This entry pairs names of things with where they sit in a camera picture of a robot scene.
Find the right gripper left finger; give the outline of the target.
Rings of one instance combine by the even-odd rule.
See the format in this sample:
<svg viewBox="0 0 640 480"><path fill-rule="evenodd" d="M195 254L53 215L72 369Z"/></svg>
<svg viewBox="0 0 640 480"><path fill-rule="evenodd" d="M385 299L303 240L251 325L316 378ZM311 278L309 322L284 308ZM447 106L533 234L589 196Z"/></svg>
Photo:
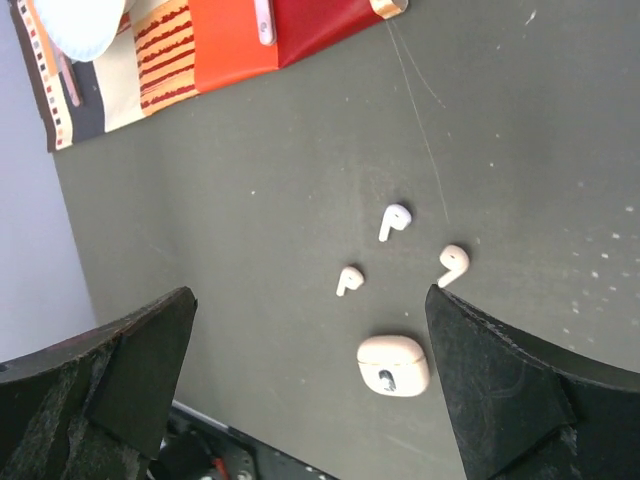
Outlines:
<svg viewBox="0 0 640 480"><path fill-rule="evenodd" d="M1 364L4 479L143 479L159 453L198 307L180 287Z"/></svg>

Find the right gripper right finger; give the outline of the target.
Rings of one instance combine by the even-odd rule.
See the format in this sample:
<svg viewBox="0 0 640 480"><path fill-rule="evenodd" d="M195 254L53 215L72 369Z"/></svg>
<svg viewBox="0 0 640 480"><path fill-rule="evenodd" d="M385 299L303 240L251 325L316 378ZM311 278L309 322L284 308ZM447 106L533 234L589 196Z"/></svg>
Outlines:
<svg viewBox="0 0 640 480"><path fill-rule="evenodd" d="M432 285L429 339L469 479L636 479L639 375Z"/></svg>

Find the white earbud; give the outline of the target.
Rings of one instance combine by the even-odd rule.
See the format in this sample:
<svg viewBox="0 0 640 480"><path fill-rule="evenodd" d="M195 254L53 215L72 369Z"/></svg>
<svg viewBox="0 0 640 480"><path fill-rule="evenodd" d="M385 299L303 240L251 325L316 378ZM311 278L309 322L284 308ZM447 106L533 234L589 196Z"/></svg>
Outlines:
<svg viewBox="0 0 640 480"><path fill-rule="evenodd" d="M386 207L379 229L378 240L386 242L392 230L402 231L412 223L412 214L404 206L398 203Z"/></svg>

